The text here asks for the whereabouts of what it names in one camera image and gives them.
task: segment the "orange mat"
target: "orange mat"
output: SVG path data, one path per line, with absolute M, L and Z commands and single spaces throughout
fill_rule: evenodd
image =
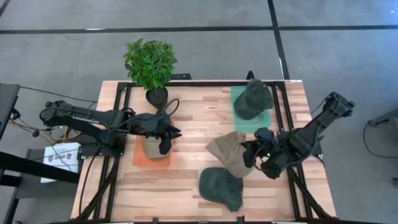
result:
M 171 154 L 172 152 L 170 151 L 168 156 L 148 159 L 144 153 L 144 137 L 136 136 L 136 148 L 134 149 L 134 154 L 132 156 L 132 165 L 145 168 L 168 168 L 170 165 Z

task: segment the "green leaves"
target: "green leaves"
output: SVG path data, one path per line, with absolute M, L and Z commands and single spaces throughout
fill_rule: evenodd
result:
M 171 79 L 173 64 L 177 63 L 172 45 L 166 41 L 139 39 L 128 43 L 127 49 L 123 55 L 124 66 L 129 70 L 127 77 L 146 90 L 164 88 Z

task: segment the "beige hat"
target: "beige hat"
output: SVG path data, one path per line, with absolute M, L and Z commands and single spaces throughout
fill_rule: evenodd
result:
M 155 137 L 148 137 L 143 138 L 143 140 L 144 153 L 148 159 L 168 156 L 171 151 L 169 150 L 168 153 L 166 153 L 165 155 L 160 153 L 159 144 L 162 142 L 161 138 L 156 139 Z
M 206 149 L 217 157 L 232 175 L 242 178 L 253 170 L 253 167 L 247 168 L 244 165 L 243 153 L 246 152 L 246 148 L 241 143 L 245 140 L 245 133 L 233 131 L 215 138 L 206 146 Z

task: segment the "wooden tabletop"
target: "wooden tabletop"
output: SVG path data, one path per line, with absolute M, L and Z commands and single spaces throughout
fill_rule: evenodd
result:
M 305 126 L 311 120 L 304 86 L 301 81 L 286 81 L 290 110 L 295 128 Z M 97 110 L 111 110 L 118 81 L 104 81 L 99 94 Z M 244 178 L 243 207 L 231 213 L 218 203 L 206 201 L 198 193 L 198 178 L 207 167 L 222 167 L 205 146 L 215 137 L 234 131 L 231 114 L 230 87 L 228 86 L 170 86 L 169 100 L 178 98 L 180 107 L 172 115 L 174 126 L 181 129 L 182 137 L 176 140 L 168 169 L 139 168 L 132 165 L 135 136 L 127 137 L 125 154 L 120 159 L 118 181 L 114 196 L 111 221 L 233 221 L 245 215 L 247 221 L 294 220 L 289 183 L 284 171 L 276 180 L 268 179 L 261 171 L 253 170 Z M 287 126 L 282 93 L 278 90 L 284 126 Z M 154 113 L 141 87 L 133 87 L 129 106 L 137 113 Z M 270 110 L 271 127 L 277 132 L 275 110 Z M 76 192 L 72 218 L 78 215 L 78 203 L 88 163 L 83 164 Z M 103 157 L 95 159 L 83 194 L 83 208 L 97 191 Z M 322 163 L 313 157 L 303 163 L 307 187 L 318 203 L 330 215 L 335 209 Z M 302 196 L 298 192 L 301 214 L 305 216 Z M 108 191 L 105 192 L 101 215 L 104 217 Z

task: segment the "wooden plank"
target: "wooden plank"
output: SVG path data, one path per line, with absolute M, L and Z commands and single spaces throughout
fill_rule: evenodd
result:
M 295 128 L 305 126 L 310 120 L 310 110 L 302 82 L 286 81 L 289 106 Z M 97 110 L 111 110 L 114 105 L 118 81 L 103 82 Z M 268 179 L 261 171 L 253 170 L 244 178 L 243 207 L 232 213 L 219 203 L 206 201 L 198 192 L 200 172 L 207 167 L 222 167 L 222 163 L 211 155 L 205 146 L 215 137 L 234 131 L 231 113 L 230 87 L 228 86 L 170 86 L 169 99 L 178 98 L 180 107 L 172 115 L 174 125 L 182 130 L 183 136 L 176 139 L 168 169 L 141 168 L 132 165 L 135 136 L 128 136 L 125 154 L 121 157 L 118 181 L 111 221 L 151 221 L 159 217 L 163 221 L 233 221 L 245 215 L 247 221 L 293 220 L 292 202 L 286 172 L 276 180 Z M 284 102 L 278 90 L 285 129 Z M 145 99 L 145 90 L 134 87 L 129 106 L 137 113 L 154 113 Z M 171 112 L 175 104 L 167 109 Z M 270 110 L 271 127 L 277 132 L 275 110 Z M 247 139 L 253 139 L 247 133 Z M 84 176 L 90 158 L 85 161 L 81 181 L 76 193 L 72 218 L 78 215 L 78 202 Z M 87 205 L 98 188 L 103 158 L 95 159 L 88 176 L 83 195 L 83 206 Z M 335 215 L 328 181 L 322 164 L 315 158 L 303 163 L 309 191 L 330 215 Z M 101 215 L 107 201 L 107 193 L 101 206 Z M 302 215 L 302 199 L 299 194 Z

